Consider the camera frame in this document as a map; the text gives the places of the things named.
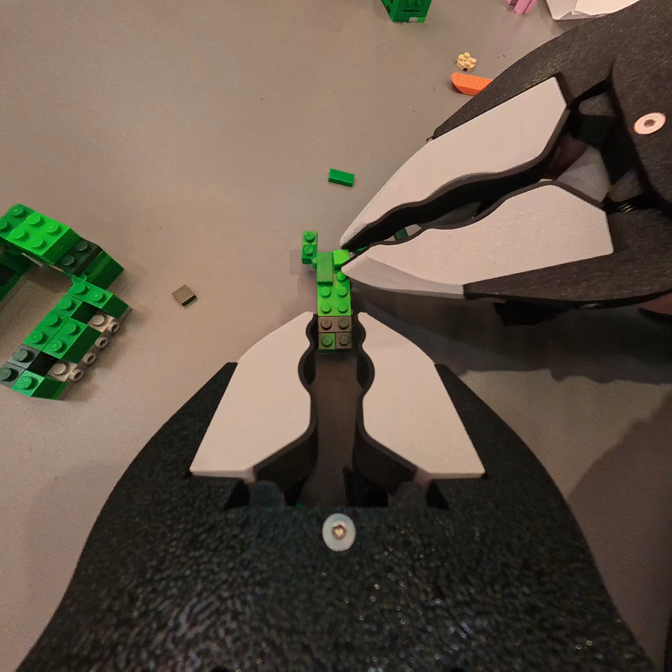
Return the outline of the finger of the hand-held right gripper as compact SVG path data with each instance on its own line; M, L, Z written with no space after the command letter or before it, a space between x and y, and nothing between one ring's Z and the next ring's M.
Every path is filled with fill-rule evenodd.
M458 228L426 228L372 245L343 267L367 286L464 298L468 284L608 256L608 217L592 202L546 181L501 200Z
M357 249L380 224L437 204L454 189L537 164L567 118L568 105L556 77L427 142L396 170L343 233L340 245Z

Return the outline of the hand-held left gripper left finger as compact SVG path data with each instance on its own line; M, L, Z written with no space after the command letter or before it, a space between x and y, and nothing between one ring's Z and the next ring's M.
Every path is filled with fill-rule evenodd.
M240 358L189 467L193 476L253 482L256 468L307 431L311 402L299 364L313 317L298 315Z

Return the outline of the orange brick piece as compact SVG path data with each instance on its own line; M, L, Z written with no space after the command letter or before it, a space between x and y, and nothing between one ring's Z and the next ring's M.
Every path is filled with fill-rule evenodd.
M476 96L489 86L492 79L479 77L468 72L459 71L451 75L453 88L465 96Z

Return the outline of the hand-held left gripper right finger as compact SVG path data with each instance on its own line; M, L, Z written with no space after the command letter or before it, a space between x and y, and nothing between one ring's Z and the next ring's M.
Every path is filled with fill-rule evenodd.
M362 396L354 468L373 482L482 477L483 463L433 360L367 313L357 324Z

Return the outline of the grey desk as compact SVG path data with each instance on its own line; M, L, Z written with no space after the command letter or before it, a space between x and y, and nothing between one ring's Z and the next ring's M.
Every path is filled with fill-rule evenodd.
M227 362L315 300L300 233L338 246L466 97L588 21L545 1L2 1L1 213L20 202L124 267L132 313L62 401L1 391L1 670L63 597L105 501ZM329 169L355 175L352 188ZM197 295L187 307L172 292ZM636 310L504 326L489 305L365 294L533 450L620 616L663 667L671 612L671 338Z

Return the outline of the large curved green brick assembly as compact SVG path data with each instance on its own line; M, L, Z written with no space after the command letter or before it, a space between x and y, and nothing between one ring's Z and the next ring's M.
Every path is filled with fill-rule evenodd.
M1 386L32 399L60 400L131 308L110 291L121 264L66 224L16 204L1 216L1 301L37 266L62 274L70 286L1 363Z

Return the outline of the small green brick model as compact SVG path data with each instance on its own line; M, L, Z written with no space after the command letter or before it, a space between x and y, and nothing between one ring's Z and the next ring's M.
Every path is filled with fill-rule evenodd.
M426 1L382 1L391 21L396 23L423 23L432 4Z

